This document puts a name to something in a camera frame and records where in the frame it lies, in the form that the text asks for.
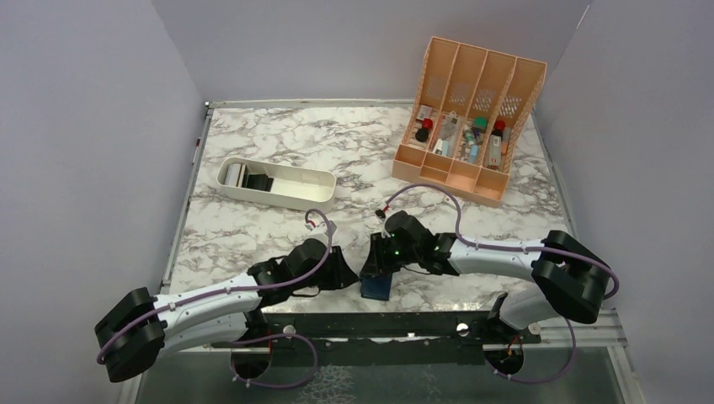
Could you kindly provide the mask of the peach plastic file organizer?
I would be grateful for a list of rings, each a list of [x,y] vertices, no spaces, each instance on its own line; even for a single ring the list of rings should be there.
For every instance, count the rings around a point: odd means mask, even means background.
[[[392,176],[499,206],[547,70],[544,61],[432,37]]]

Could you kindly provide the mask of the small white box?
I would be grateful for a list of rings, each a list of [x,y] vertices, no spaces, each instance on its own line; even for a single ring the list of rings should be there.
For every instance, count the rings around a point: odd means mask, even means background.
[[[461,206],[461,202],[453,195],[447,194],[444,197],[444,201],[447,203],[451,203],[454,206]]]

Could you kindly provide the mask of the grey packaged item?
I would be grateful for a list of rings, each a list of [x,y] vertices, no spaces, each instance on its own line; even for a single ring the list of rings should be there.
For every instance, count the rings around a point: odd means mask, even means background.
[[[434,135],[432,152],[444,157],[452,157],[461,131],[461,116],[450,111],[443,116],[440,127]]]

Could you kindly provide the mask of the black bottle red cap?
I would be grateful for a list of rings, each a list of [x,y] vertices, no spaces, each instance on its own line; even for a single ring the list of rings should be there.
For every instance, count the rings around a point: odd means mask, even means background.
[[[421,121],[421,126],[419,129],[417,129],[414,138],[416,141],[420,143],[426,143],[427,140],[429,139],[429,134],[431,129],[433,128],[433,121],[430,118],[424,118]]]

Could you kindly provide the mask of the blue leather card holder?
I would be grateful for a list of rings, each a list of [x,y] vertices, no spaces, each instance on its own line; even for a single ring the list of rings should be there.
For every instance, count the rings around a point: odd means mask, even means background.
[[[360,296],[363,299],[389,301],[392,288],[392,274],[364,277],[360,281]]]

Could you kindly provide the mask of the red capped dark bottle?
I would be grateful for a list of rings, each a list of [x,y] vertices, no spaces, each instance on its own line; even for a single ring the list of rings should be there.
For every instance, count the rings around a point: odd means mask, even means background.
[[[502,163],[502,150],[505,122],[496,120],[491,135],[488,138],[487,154],[484,157],[484,166],[498,171]]]

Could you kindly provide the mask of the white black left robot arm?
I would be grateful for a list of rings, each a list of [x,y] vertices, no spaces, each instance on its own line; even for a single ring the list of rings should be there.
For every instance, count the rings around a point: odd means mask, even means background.
[[[233,341],[251,346],[270,334],[265,307],[305,288],[342,290],[358,279],[341,247],[309,238],[289,254],[256,263],[219,284],[173,295],[138,288],[95,326],[99,363],[118,383],[186,348]]]

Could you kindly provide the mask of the black metal base rail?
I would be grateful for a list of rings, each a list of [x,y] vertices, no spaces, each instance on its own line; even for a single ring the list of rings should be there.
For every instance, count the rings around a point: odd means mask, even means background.
[[[521,366],[530,351],[623,344],[613,312],[594,325],[551,319],[500,332],[485,311],[262,313],[224,316],[167,334],[158,357],[193,348],[273,366],[397,364]]]

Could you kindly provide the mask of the green capped bottle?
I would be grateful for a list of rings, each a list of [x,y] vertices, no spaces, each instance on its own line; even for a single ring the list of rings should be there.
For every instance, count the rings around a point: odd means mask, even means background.
[[[487,124],[488,121],[483,116],[477,116],[470,123],[464,124],[459,156],[463,162],[470,164],[476,163],[480,146],[484,141],[484,132],[487,129]]]

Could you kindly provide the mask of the white plastic tray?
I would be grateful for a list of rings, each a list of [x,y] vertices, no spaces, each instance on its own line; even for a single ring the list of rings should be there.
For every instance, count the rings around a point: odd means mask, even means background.
[[[226,170],[232,163],[244,164],[245,173],[266,173],[272,177],[274,182],[270,192],[225,186]],[[216,174],[216,182],[229,199],[292,210],[318,208],[328,211],[333,206],[337,177],[329,171],[228,157]]]

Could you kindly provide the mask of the black VIP card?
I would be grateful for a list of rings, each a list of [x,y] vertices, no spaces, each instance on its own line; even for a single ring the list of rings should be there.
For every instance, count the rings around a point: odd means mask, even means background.
[[[245,173],[240,186],[244,189],[270,192],[274,179],[266,173]]]

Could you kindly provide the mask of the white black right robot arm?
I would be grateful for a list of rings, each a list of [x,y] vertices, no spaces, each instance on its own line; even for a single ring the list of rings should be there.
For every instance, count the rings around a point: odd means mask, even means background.
[[[383,231],[371,235],[360,277],[386,277],[410,265],[433,275],[490,274],[529,281],[519,293],[501,294],[488,314],[484,327],[499,343],[557,316],[593,324],[603,301],[619,288],[612,269],[564,231],[527,242],[479,242],[459,232],[433,233],[399,211],[386,218]]]

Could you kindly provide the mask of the white card in tray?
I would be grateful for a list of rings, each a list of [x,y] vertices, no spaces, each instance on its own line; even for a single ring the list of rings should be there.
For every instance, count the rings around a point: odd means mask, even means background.
[[[245,165],[242,163],[232,163],[227,167],[223,184],[228,187],[239,188],[242,185],[245,173]]]

